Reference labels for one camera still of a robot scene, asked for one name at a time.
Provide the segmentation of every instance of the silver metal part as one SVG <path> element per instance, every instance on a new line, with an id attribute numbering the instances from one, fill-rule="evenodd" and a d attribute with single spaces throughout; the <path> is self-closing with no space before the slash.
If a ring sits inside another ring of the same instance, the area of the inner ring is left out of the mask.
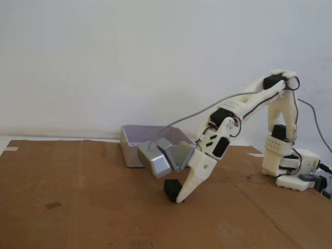
<path id="1" fill-rule="evenodd" d="M 170 148 L 172 146 L 172 143 L 168 141 L 167 139 L 159 139 L 156 141 L 156 145 L 159 147 L 161 152 L 166 156 L 166 159 L 168 163 L 171 165 L 174 171 L 180 172 L 180 167 L 178 167 L 173 159 L 172 153 L 170 151 Z"/>
<path id="2" fill-rule="evenodd" d="M 194 150 L 195 150 L 195 147 L 193 145 L 186 143 L 185 141 L 181 141 L 178 144 L 178 148 L 177 148 L 177 151 L 174 156 L 174 161 L 175 161 L 176 165 L 178 165 L 180 167 L 181 171 L 188 164 L 188 161 Z"/>
<path id="3" fill-rule="evenodd" d="M 155 178 L 163 177 L 172 172 L 166 156 L 155 146 L 149 149 L 150 141 L 137 147 L 137 154 L 140 162 L 150 170 Z"/>

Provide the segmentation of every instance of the small black block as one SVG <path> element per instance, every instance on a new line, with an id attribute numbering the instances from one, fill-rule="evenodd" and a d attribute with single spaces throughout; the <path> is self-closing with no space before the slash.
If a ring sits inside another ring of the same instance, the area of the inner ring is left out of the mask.
<path id="1" fill-rule="evenodd" d="M 219 127 L 225 118 L 232 117 L 232 116 L 234 116 L 234 113 L 232 113 L 228 110 L 219 108 L 213 114 L 211 114 L 210 120 L 212 122 L 214 122 L 217 127 Z"/>
<path id="2" fill-rule="evenodd" d="M 284 141 L 286 139 L 286 126 L 283 124 L 276 124 L 273 127 L 272 137 Z"/>
<path id="3" fill-rule="evenodd" d="M 319 177 L 322 179 L 322 182 L 321 182 L 318 192 L 321 193 L 323 191 L 323 189 L 327 188 L 327 179 L 321 175 Z"/>
<path id="4" fill-rule="evenodd" d="M 225 137 L 221 137 L 212 153 L 216 157 L 222 157 L 223 154 L 226 152 L 228 145 L 229 145 L 229 140 Z"/>
<path id="5" fill-rule="evenodd" d="M 178 179 L 166 179 L 164 182 L 164 191 L 171 202 L 176 202 L 176 197 L 181 189 L 182 185 Z"/>
<path id="6" fill-rule="evenodd" d="M 263 80 L 263 88 L 264 88 L 264 90 L 273 87 L 280 80 L 286 80 L 286 78 L 283 77 L 282 74 L 270 75 L 269 77 L 266 77 Z"/>

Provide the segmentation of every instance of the black connector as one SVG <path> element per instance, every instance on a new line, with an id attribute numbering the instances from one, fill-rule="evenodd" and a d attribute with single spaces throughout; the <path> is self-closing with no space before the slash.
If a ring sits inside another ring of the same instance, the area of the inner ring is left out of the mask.
<path id="1" fill-rule="evenodd" d="M 326 166 L 325 164 L 319 162 L 318 164 L 318 168 L 322 169 L 323 171 L 327 172 L 327 173 L 330 173 L 332 175 L 332 170 Z"/>
<path id="2" fill-rule="evenodd" d="M 322 179 L 322 182 L 321 182 L 318 192 L 321 193 L 323 191 L 323 189 L 327 188 L 327 179 L 321 175 L 319 177 Z"/>
<path id="3" fill-rule="evenodd" d="M 287 158 L 287 159 L 298 159 L 299 157 L 294 156 L 294 155 L 289 155 L 289 156 L 284 156 L 284 158 Z"/>

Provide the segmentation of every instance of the plastic container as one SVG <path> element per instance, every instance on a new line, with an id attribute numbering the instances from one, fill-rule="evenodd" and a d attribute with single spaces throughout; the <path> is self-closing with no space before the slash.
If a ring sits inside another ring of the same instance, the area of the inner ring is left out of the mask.
<path id="1" fill-rule="evenodd" d="M 179 142 L 185 141 L 189 144 L 192 143 L 186 134 L 184 134 L 179 128 L 175 127 L 169 127 L 155 137 L 162 127 L 163 126 L 135 126 L 129 124 L 121 126 L 120 146 L 127 167 L 144 168 L 137 155 L 137 146 L 151 139 L 164 137 L 170 141 L 172 143 L 171 152 L 173 156 Z"/>

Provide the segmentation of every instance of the table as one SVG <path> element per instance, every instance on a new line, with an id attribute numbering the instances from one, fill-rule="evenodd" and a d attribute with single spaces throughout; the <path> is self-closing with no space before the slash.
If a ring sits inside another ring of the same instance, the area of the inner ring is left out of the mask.
<path id="1" fill-rule="evenodd" d="M 183 203 L 129 169 L 118 143 L 11 141 L 0 157 L 0 248 L 331 248 L 331 201 L 280 188 L 249 146 Z"/>

